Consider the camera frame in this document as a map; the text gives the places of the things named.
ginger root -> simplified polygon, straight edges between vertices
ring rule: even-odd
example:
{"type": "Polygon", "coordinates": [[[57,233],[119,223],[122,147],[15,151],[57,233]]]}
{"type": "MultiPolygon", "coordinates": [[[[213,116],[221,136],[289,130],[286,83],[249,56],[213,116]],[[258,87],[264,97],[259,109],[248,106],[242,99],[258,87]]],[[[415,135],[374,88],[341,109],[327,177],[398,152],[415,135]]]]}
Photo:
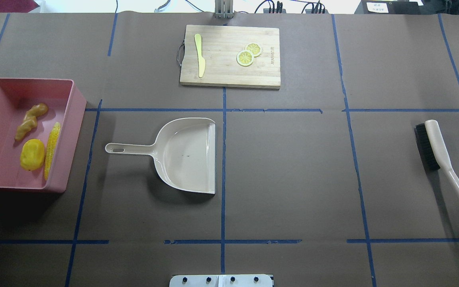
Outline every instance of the ginger root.
{"type": "Polygon", "coordinates": [[[31,129],[36,128],[38,125],[37,116],[43,116],[47,111],[49,111],[49,107],[44,103],[31,107],[31,109],[26,112],[22,124],[17,127],[15,140],[18,142],[21,141],[31,129]]]}

gray tabletop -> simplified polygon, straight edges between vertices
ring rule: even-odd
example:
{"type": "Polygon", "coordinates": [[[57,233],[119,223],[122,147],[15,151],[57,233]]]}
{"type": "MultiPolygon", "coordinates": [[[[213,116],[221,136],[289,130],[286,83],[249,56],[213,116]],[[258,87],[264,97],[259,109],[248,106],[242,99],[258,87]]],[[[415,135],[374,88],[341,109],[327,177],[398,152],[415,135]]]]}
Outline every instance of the gray tabletop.
{"type": "Polygon", "coordinates": [[[0,77],[88,100],[66,192],[0,192],[0,286],[459,286],[459,201],[414,135],[439,121],[459,175],[459,16],[0,14],[0,77]],[[281,88],[181,86],[186,24],[279,28],[281,88]],[[215,196],[104,152],[190,116],[216,122],[215,196]]]}

white bracket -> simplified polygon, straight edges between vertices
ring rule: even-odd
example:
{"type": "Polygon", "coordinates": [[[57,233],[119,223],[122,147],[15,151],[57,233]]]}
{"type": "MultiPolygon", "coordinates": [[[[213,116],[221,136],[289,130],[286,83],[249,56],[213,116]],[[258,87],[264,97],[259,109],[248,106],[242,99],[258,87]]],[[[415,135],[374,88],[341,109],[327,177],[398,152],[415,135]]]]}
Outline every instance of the white bracket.
{"type": "Polygon", "coordinates": [[[266,274],[176,275],[169,287],[274,287],[266,274]]]}
{"type": "Polygon", "coordinates": [[[233,0],[215,0],[215,18],[233,18],[233,0]]]}

plastic container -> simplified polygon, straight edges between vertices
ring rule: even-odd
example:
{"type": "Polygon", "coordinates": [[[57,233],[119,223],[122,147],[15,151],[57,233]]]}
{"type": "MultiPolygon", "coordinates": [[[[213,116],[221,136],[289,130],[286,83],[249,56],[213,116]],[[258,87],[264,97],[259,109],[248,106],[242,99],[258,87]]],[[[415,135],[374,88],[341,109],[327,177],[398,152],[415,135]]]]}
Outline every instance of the plastic container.
{"type": "Polygon", "coordinates": [[[0,189],[63,193],[85,108],[86,100],[72,80],[0,78],[0,189]],[[24,114],[38,103],[48,105],[49,111],[38,117],[38,126],[17,142],[17,127],[24,114]],[[32,138],[47,145],[55,122],[61,124],[61,132],[46,181],[43,168],[26,171],[20,167],[20,152],[32,138]]]}

yellow knife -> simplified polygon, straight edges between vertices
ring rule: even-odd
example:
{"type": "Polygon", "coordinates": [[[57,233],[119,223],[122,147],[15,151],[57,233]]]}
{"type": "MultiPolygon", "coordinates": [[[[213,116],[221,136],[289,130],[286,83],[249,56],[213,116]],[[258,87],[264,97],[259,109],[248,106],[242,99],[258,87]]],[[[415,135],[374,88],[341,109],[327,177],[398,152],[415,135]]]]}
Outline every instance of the yellow knife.
{"type": "Polygon", "coordinates": [[[198,68],[199,68],[199,78],[203,78],[204,75],[204,68],[206,61],[204,60],[202,56],[202,38],[201,35],[195,34],[194,35],[194,42],[196,43],[196,51],[198,54],[198,68]]]}

